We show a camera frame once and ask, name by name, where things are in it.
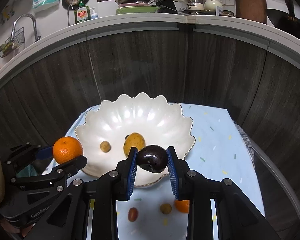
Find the cream ceramic pot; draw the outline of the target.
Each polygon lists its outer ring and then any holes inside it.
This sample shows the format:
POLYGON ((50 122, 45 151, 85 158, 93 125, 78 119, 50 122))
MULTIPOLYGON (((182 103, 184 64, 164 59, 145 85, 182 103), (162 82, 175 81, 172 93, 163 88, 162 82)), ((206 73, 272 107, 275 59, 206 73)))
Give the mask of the cream ceramic pot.
POLYGON ((208 11, 215 11, 217 7, 222 8, 223 5, 220 0, 205 0, 204 9, 208 11))

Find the white scalloped ceramic bowl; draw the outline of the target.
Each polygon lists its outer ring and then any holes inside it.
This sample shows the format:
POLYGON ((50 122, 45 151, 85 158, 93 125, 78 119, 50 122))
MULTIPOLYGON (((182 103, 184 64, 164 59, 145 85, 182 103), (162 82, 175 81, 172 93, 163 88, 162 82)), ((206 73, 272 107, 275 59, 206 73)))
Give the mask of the white scalloped ceramic bowl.
POLYGON ((196 142, 192 127, 193 119, 183 115, 182 106, 168 103, 162 95, 150 98, 141 92, 104 100, 98 109, 87 111, 83 124, 75 128, 87 159, 82 171, 100 177, 127 159, 131 147, 173 146, 177 157, 185 159, 196 142))

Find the large orange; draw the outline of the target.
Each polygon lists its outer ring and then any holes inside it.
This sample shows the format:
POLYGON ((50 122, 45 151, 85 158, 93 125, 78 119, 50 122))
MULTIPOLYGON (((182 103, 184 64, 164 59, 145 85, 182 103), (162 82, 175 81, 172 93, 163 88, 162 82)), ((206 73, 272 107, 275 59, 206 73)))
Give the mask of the large orange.
POLYGON ((52 153, 55 161, 58 164, 63 164, 83 155, 83 147, 81 143, 73 137, 62 137, 55 142, 52 153))

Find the green and pink plates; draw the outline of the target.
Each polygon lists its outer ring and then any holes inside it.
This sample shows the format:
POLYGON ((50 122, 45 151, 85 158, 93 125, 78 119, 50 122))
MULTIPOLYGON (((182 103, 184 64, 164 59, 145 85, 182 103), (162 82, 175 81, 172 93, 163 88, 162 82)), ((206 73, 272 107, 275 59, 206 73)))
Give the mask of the green and pink plates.
POLYGON ((157 12, 160 9, 157 5, 150 5, 147 3, 123 3, 118 5, 116 14, 130 14, 130 13, 144 13, 157 12))

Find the white kettle with lid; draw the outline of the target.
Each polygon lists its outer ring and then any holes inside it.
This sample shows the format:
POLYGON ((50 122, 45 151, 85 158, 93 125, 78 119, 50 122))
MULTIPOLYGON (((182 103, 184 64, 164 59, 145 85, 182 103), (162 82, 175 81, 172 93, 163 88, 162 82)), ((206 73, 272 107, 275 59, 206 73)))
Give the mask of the white kettle with lid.
POLYGON ((201 2, 198 2, 197 0, 173 0, 174 2, 183 3, 187 6, 189 10, 200 10, 204 11, 204 5, 201 2))

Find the dark purple plum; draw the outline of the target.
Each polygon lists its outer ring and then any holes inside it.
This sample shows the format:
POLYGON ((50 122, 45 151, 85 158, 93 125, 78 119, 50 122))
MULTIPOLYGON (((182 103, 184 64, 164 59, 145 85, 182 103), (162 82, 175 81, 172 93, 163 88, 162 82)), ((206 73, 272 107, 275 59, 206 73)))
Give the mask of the dark purple plum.
POLYGON ((164 148, 158 145, 148 145, 136 156, 136 163, 151 173, 161 173, 167 166, 168 156, 164 148))

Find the light blue tablecloth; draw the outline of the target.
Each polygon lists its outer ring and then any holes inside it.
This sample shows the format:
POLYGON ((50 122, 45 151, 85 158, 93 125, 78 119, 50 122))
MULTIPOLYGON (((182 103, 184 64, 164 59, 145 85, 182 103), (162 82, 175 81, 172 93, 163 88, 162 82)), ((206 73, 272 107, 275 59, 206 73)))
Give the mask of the light blue tablecloth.
MULTIPOLYGON (((250 152, 226 109, 181 103, 183 115, 193 119, 191 134, 196 142, 185 160, 189 167, 206 178, 232 179, 259 211, 264 211, 260 186, 250 152)), ((71 122, 61 136, 77 138, 75 128, 83 124, 90 107, 71 122)), ((169 178, 138 169, 135 189, 129 201, 117 203, 120 239, 185 239, 187 214, 176 209, 168 215, 161 204, 174 203, 169 178), (128 220, 128 211, 136 207, 136 221, 128 220)))

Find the black wok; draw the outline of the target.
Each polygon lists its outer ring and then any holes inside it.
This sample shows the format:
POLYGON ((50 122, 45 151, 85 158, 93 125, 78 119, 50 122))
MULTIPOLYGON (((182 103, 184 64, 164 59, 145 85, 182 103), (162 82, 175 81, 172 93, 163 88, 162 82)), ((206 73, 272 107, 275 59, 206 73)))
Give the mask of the black wok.
POLYGON ((295 16, 293 0, 285 0, 288 12, 267 9, 267 16, 275 28, 300 39, 300 19, 295 16))

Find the green dish soap bottle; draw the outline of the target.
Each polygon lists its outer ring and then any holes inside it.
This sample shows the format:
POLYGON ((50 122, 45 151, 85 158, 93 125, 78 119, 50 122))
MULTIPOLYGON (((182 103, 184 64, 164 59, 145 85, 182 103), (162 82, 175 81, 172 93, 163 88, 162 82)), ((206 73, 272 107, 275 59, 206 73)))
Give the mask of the green dish soap bottle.
POLYGON ((78 8, 75 10, 75 23, 81 23, 90 20, 90 8, 79 0, 78 8))

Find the red grape lower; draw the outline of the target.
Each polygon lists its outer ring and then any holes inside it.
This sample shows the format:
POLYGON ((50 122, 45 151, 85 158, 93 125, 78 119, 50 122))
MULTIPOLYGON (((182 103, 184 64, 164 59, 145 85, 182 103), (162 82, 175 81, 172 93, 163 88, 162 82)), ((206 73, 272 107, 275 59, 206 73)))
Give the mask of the red grape lower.
POLYGON ((131 207, 128 211, 128 220, 134 222, 137 220, 139 212, 136 207, 131 207))

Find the wooden cutting board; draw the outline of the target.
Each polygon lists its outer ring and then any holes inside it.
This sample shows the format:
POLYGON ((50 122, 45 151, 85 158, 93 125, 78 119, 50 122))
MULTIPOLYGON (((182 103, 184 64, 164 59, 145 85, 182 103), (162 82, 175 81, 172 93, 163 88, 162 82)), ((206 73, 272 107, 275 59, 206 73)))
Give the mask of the wooden cutting board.
POLYGON ((266 0, 235 0, 236 17, 267 24, 266 0))

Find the small orange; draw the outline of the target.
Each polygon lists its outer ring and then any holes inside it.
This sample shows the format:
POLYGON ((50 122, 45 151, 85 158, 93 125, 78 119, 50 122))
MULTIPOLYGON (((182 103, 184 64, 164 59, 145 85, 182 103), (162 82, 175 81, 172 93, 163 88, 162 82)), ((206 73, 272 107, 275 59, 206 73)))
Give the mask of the small orange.
POLYGON ((189 200, 175 200, 174 207, 181 213, 189 213, 189 200))

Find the yellow mango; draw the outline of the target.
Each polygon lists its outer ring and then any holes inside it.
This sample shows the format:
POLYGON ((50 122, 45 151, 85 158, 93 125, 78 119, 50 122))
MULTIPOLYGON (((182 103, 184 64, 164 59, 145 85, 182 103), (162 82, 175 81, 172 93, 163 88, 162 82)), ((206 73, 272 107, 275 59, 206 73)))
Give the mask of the yellow mango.
POLYGON ((146 142, 144 137, 139 133, 131 133, 129 137, 125 140, 123 145, 123 152, 126 157, 128 157, 130 153, 130 149, 132 147, 136 147, 139 151, 146 146, 146 142))

